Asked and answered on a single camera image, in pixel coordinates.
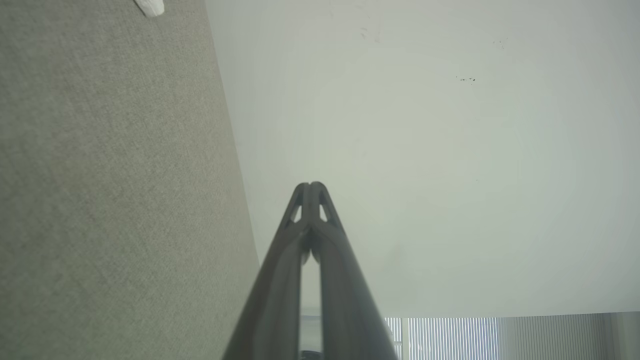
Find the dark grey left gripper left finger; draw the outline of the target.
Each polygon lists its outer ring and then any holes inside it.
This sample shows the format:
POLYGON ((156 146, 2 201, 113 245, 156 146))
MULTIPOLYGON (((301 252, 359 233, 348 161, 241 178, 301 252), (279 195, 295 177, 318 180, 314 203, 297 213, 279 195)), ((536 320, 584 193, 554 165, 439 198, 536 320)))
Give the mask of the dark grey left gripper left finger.
POLYGON ((301 273, 309 183, 295 187, 222 360, 300 360, 301 273))

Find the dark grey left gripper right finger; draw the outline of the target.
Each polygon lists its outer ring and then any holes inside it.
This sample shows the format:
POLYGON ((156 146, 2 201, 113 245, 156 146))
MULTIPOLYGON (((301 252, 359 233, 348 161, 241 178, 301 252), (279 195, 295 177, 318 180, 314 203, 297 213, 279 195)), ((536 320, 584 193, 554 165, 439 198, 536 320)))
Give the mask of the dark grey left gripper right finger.
POLYGON ((311 183, 311 251, 320 267, 324 360, 398 360, 327 187, 311 183))

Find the red and white basketball jersey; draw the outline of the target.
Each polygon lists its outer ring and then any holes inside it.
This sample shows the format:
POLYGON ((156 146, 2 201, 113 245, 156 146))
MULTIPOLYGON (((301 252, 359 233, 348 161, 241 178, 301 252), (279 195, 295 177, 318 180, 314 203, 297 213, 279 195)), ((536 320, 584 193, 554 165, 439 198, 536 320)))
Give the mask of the red and white basketball jersey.
POLYGON ((164 0, 134 0, 134 2, 147 18, 157 18, 165 13, 164 0))

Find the white vertical window blinds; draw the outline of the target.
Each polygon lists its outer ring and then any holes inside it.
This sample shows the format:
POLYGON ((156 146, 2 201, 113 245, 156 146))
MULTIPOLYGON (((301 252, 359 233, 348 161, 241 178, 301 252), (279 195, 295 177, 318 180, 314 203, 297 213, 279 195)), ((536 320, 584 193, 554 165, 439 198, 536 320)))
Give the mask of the white vertical window blinds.
POLYGON ((640 360, 640 311, 384 321, 400 360, 640 360))

